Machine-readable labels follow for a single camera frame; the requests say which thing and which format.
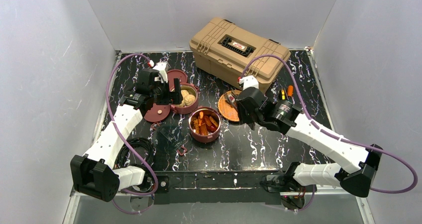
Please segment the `steamed bun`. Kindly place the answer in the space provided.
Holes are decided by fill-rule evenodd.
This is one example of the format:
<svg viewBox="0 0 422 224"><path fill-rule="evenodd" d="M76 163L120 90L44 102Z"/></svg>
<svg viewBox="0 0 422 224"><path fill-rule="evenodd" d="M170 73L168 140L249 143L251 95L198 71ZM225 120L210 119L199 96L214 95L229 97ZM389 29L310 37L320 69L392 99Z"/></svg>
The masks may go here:
<svg viewBox="0 0 422 224"><path fill-rule="evenodd" d="M187 95L190 95L188 90L181 90L181 94L182 94L182 97L186 97Z"/></svg>
<svg viewBox="0 0 422 224"><path fill-rule="evenodd" d="M191 106L195 101L196 101L195 95L188 94L184 96L184 105L187 107Z"/></svg>

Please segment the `metal food tongs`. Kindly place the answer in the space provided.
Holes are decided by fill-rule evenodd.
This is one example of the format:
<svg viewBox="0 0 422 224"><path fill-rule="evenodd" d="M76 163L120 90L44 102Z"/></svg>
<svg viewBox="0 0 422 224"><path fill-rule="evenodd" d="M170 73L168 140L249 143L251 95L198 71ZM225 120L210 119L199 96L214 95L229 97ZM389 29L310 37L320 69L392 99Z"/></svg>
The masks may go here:
<svg viewBox="0 0 422 224"><path fill-rule="evenodd" d="M235 96L232 93L225 93L224 94L225 100L227 103L230 104L230 106L237 111L237 105L236 105L236 100L235 100Z"/></svg>

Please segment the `fried chicken pieces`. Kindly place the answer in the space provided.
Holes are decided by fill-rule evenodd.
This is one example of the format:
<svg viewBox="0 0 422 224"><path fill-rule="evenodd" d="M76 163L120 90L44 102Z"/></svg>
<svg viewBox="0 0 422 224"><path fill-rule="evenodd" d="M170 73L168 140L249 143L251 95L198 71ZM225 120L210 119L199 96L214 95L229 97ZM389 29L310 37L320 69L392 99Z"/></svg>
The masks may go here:
<svg viewBox="0 0 422 224"><path fill-rule="evenodd" d="M202 135L202 136L206 136L206 135L209 134L209 132L207 131L207 125L209 126L209 124L211 124L211 122L208 122L207 121L207 118L209 118L209 117L206 116L206 115L204 115L203 123L202 123L201 126L199 126L199 124L198 124L198 116L192 117L192 127L193 127L194 132L196 134L199 134L199 135Z"/></svg>

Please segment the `red sausage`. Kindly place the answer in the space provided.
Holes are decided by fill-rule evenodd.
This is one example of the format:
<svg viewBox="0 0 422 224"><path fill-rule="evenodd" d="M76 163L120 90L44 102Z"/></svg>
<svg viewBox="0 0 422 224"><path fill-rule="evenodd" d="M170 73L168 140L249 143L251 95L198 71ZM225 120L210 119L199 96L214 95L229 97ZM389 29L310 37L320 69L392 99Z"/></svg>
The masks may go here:
<svg viewBox="0 0 422 224"><path fill-rule="evenodd" d="M207 131L209 132L209 133L214 133L214 132L216 132L218 130L218 126L215 126L214 124L212 124L212 125L210 125L210 126L208 126L207 125Z"/></svg>

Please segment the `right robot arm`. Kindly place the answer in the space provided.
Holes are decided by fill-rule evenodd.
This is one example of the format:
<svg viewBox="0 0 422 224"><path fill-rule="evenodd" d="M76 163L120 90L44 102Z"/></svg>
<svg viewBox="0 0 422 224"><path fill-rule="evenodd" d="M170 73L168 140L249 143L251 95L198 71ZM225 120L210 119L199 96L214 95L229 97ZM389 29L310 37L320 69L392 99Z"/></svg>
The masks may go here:
<svg viewBox="0 0 422 224"><path fill-rule="evenodd" d="M309 119L304 111L288 100L273 102L260 90L250 87L237 99L240 123L256 123L297 139L333 160L329 164L295 162L285 172L281 183L296 186L334 186L366 198L378 170L381 153L349 144L334 131Z"/></svg>

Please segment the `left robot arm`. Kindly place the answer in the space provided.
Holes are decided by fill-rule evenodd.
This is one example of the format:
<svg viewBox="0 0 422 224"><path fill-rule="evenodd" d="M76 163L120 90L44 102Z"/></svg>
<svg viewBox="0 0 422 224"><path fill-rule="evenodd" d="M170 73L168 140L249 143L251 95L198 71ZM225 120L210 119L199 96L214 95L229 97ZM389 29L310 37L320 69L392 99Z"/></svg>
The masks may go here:
<svg viewBox="0 0 422 224"><path fill-rule="evenodd" d="M142 184L144 168L114 168L118 153L154 104L180 104L181 100L180 87L171 90L169 86L165 64L142 69L137 82L124 92L111 121L97 141L84 155L72 158L70 168L74 189L109 202L120 190Z"/></svg>

